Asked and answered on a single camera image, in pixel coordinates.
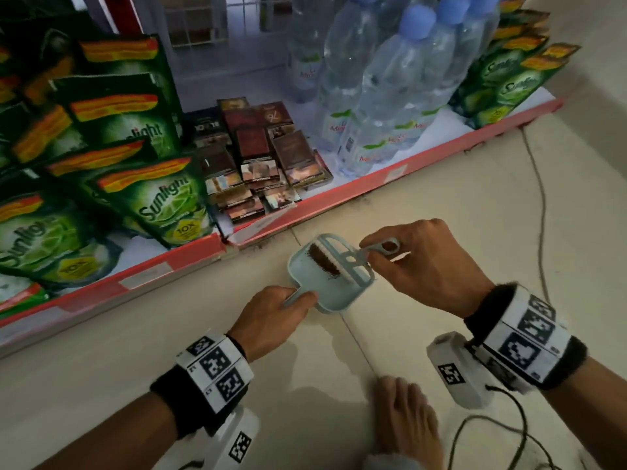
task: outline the bare foot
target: bare foot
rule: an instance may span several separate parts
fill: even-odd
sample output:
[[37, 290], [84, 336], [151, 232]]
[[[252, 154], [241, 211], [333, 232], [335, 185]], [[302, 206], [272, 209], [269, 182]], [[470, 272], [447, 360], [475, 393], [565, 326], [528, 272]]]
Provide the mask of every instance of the bare foot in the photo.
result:
[[417, 384], [385, 376], [377, 382], [374, 407], [379, 450], [418, 461], [426, 470], [443, 470], [438, 419]]

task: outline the wristband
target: wristband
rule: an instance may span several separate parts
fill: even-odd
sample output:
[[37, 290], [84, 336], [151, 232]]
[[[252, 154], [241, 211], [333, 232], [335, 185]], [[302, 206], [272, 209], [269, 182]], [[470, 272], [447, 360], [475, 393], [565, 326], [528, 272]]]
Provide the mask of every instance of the wristband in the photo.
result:
[[518, 284], [495, 287], [464, 322], [474, 356], [504, 384], [553, 389], [587, 356], [586, 346], [556, 322], [555, 309]]
[[168, 405], [178, 438], [205, 427], [213, 436], [248, 390], [253, 372], [242, 347], [208, 331], [176, 357], [176, 365], [151, 391]]

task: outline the black wristband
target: black wristband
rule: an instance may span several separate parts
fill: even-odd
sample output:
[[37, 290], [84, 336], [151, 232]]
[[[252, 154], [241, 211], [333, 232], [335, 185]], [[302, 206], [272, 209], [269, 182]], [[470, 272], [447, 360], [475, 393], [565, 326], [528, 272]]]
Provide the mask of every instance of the black wristband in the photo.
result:
[[[242, 356], [245, 357], [240, 344], [231, 337], [229, 339], [238, 348]], [[161, 397], [174, 414], [177, 435], [180, 440], [186, 435], [196, 432], [201, 427], [204, 427], [210, 436], [214, 436], [247, 393], [248, 386], [244, 387], [217, 414], [209, 406], [202, 391], [196, 386], [193, 379], [187, 374], [187, 371], [179, 365], [173, 366], [172, 369], [161, 375], [154, 381], [150, 389], [151, 392]]]
[[[497, 285], [482, 300], [481, 305], [474, 314], [464, 319], [464, 323], [473, 334], [473, 346], [480, 346], [488, 339], [488, 336], [499, 324], [512, 303], [517, 287], [518, 284], [516, 283]], [[547, 314], [546, 318], [555, 321], [555, 311], [550, 305], [533, 295], [531, 295], [529, 302], [530, 306], [532, 302], [534, 303], [534, 309], [536, 311], [538, 311], [537, 307], [540, 304]], [[517, 369], [515, 364], [508, 362], [507, 359], [503, 361], [504, 356], [499, 353], [498, 350], [493, 350], [488, 347], [486, 347], [486, 349], [490, 351], [498, 361], [502, 361], [502, 364], [506, 365], [511, 371]], [[584, 363], [586, 357], [587, 347], [581, 340], [571, 335], [559, 362], [555, 364], [554, 368], [546, 375], [543, 381], [540, 382], [533, 376], [529, 376], [523, 369], [516, 371], [516, 374], [538, 389], [550, 390], [559, 386], [571, 376]]]

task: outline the tile floor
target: tile floor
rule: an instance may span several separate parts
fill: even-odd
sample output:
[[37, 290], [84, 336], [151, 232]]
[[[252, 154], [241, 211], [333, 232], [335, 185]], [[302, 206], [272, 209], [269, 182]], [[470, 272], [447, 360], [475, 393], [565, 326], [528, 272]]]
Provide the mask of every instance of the tile floor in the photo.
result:
[[[616, 353], [627, 330], [616, 306], [627, 299], [627, 182], [557, 117], [538, 119], [526, 134], [547, 189], [551, 300], [594, 356], [627, 376]], [[381, 226], [441, 217], [493, 280], [516, 279], [539, 292], [539, 215], [522, 134], [508, 132], [0, 360], [2, 466], [35, 466], [141, 395], [201, 330], [227, 330], [256, 291], [289, 284], [287, 258], [320, 232], [356, 244]], [[233, 289], [237, 293], [227, 292]], [[383, 280], [344, 320], [310, 313], [283, 347], [253, 365], [257, 378], [244, 404], [260, 417], [262, 429], [245, 468], [356, 468], [373, 446], [371, 365], [378, 375], [404, 376], [423, 387], [448, 448], [467, 412], [454, 405], [425, 347], [449, 330], [464, 332], [463, 324]], [[579, 470], [576, 441], [541, 396], [521, 401], [530, 432], [555, 463]], [[484, 414], [519, 426], [505, 397]], [[473, 422], [459, 441], [455, 468], [506, 468], [517, 441]], [[188, 447], [177, 444], [157, 467], [178, 468]], [[519, 468], [531, 470], [542, 461], [529, 444]]]

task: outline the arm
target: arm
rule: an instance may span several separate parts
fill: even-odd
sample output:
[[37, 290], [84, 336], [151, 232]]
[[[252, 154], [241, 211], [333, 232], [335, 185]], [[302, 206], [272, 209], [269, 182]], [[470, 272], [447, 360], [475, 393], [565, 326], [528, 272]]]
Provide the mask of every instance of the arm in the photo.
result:
[[[284, 308], [283, 302], [293, 292], [291, 288], [266, 287], [247, 304], [231, 328], [228, 336], [243, 348], [248, 362], [261, 358], [284, 343], [317, 301], [316, 294], [310, 292]], [[186, 379], [185, 371], [183, 373], [182, 379]], [[189, 411], [195, 414], [197, 409]], [[177, 408], [176, 412], [180, 413], [181, 408]], [[176, 412], [159, 395], [149, 392], [37, 466], [36, 470], [153, 468], [177, 439], [204, 425], [199, 422], [194, 429], [182, 433], [178, 422], [189, 424], [197, 419], [194, 415], [179, 415], [180, 420], [177, 420]], [[218, 428], [227, 416], [216, 415], [215, 419], [221, 422], [212, 422], [212, 425]]]
[[[372, 268], [424, 305], [465, 319], [495, 287], [440, 219], [384, 227], [360, 247], [389, 237], [401, 242], [398, 255], [408, 254], [391, 261], [371, 251]], [[625, 380], [588, 357], [568, 379], [542, 393], [604, 470], [627, 467]]]

